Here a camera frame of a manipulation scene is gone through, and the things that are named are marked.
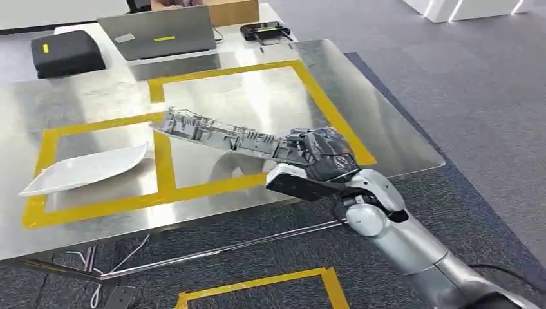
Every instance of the plastic part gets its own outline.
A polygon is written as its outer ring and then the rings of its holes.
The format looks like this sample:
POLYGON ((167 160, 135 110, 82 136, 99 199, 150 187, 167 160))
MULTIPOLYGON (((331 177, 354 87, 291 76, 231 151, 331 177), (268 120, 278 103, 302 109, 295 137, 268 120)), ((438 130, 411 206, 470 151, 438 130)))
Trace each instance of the plastic part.
POLYGON ((137 166, 147 149, 146 143, 57 162, 34 178, 19 196, 66 191, 114 177, 137 166))

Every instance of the yellow tape outline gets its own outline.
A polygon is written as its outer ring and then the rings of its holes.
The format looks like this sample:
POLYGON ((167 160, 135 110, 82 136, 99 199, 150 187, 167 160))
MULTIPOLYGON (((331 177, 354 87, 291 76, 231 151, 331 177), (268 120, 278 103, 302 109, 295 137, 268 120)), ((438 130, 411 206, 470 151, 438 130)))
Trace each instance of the yellow tape outline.
MULTIPOLYGON (((228 68, 212 71, 203 71, 172 77, 162 77, 148 80, 151 102, 164 101, 163 85, 170 82, 203 79, 222 75, 244 73, 249 71, 268 70, 272 68, 292 67, 297 73, 307 91, 314 99, 331 126, 334 126, 347 140, 355 153, 355 159, 360 165, 375 164, 376 160, 365 148, 351 127, 338 112, 332 101, 321 89, 315 78, 305 68, 301 61, 281 61, 240 68, 228 68)), ((120 119, 77 124, 73 126, 47 129, 43 132, 41 150, 36 164, 35 175, 55 163, 57 142, 61 136, 88 133, 101 129, 128 126, 142 122, 155 121, 162 118, 162 113, 150 113, 120 119)), ((174 167, 171 157, 170 139, 162 134, 154 133, 155 165, 157 174, 158 192, 143 196, 132 196, 119 200, 105 201, 46 212, 47 196, 33 196, 27 199, 22 217, 22 224, 26 228, 44 227, 54 224, 69 223, 79 220, 108 216, 119 212, 133 211, 150 206, 172 203, 175 201, 191 200, 204 196, 212 196, 225 192, 238 191, 263 185, 266 173, 245 175, 238 178, 229 178, 217 182, 204 183, 191 187, 176 188, 174 167)))
POLYGON ((180 294, 178 294, 178 302, 176 303, 174 309, 189 309, 188 301, 191 301, 193 299, 210 297, 238 290, 255 288, 257 286, 272 285, 274 283, 314 276, 321 276, 326 289, 326 293, 328 294, 328 298, 330 299, 330 303, 332 304, 332 309, 349 309, 349 304, 347 303, 345 294, 343 293, 343 289, 341 288, 341 284, 339 283, 333 267, 315 268, 311 270, 293 272, 291 274, 283 274, 278 276, 255 279, 241 283, 235 283, 233 285, 225 285, 216 288, 210 288, 207 290, 201 290, 197 292, 181 292, 180 294))

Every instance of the black case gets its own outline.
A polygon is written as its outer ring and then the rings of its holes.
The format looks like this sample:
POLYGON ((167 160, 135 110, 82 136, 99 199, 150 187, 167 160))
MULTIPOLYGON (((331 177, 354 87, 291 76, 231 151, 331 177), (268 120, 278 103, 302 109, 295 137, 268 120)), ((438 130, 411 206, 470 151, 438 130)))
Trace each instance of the black case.
POLYGON ((97 43, 83 30, 41 37, 31 47, 40 79, 106 68, 97 43))

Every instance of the robotic arm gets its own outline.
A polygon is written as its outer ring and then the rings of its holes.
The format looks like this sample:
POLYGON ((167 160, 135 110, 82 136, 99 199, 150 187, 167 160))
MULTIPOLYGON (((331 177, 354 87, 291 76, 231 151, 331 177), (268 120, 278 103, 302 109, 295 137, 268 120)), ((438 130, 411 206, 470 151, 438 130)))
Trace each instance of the robotic arm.
POLYGON ((338 194, 347 208, 349 226, 382 250, 433 308, 538 309, 523 297, 488 281, 453 255, 411 215, 404 198, 386 177, 356 166, 344 140, 341 147, 325 147, 326 144, 313 142, 317 135, 330 146, 340 141, 339 135, 334 136, 331 131, 302 133, 301 143, 315 151, 314 165, 277 165, 268 174, 268 189, 308 201, 338 194), (322 172, 319 177, 309 177, 318 171, 322 172), (323 175, 333 181, 324 181, 323 175))
POLYGON ((455 257, 411 215, 387 178, 357 165, 348 143, 331 127, 270 135, 173 108, 151 127, 173 138, 278 162, 267 176, 270 190, 308 201, 340 196, 349 226, 382 250, 433 308, 538 309, 455 257))

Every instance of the gray laptop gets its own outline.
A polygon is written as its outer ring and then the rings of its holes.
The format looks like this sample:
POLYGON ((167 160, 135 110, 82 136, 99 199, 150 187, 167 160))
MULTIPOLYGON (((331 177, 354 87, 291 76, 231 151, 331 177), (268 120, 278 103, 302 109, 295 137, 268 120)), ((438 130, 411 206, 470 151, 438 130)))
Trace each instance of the gray laptop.
POLYGON ((205 5, 97 21, 128 61, 216 48, 209 7, 205 5))

